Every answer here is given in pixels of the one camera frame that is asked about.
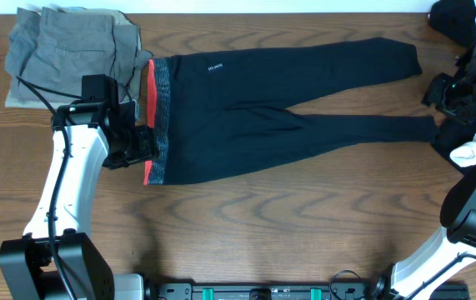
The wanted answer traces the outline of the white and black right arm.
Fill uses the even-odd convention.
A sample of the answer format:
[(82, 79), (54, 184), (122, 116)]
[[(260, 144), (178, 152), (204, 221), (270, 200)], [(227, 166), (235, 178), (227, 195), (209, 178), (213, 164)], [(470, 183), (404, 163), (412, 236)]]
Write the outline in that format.
[[(476, 50), (458, 61), (458, 72), (438, 75), (423, 104), (453, 120), (476, 121)], [(447, 194), (440, 228), (410, 257), (395, 263), (377, 282), (367, 299), (467, 299), (468, 288), (447, 281), (476, 262), (476, 165)]]

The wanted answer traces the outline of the black leggings with red waistband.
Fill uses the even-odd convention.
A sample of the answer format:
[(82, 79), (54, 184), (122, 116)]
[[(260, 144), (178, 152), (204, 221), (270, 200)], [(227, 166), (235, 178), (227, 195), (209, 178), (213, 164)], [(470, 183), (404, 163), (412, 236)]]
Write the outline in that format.
[(359, 143), (430, 143), (438, 132), (432, 117), (291, 112), (421, 72), (414, 45), (382, 37), (154, 58), (147, 117), (159, 154), (146, 162), (144, 182), (204, 183)]

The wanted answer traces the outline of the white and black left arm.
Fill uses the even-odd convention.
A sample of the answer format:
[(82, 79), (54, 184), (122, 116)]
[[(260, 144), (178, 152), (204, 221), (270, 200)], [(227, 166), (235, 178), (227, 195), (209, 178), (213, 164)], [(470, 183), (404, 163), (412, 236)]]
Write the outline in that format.
[(53, 158), (43, 194), (19, 239), (2, 242), (0, 268), (14, 299), (143, 299), (143, 276), (115, 274), (91, 236), (102, 168), (154, 158), (153, 133), (134, 101), (77, 100), (53, 111)]

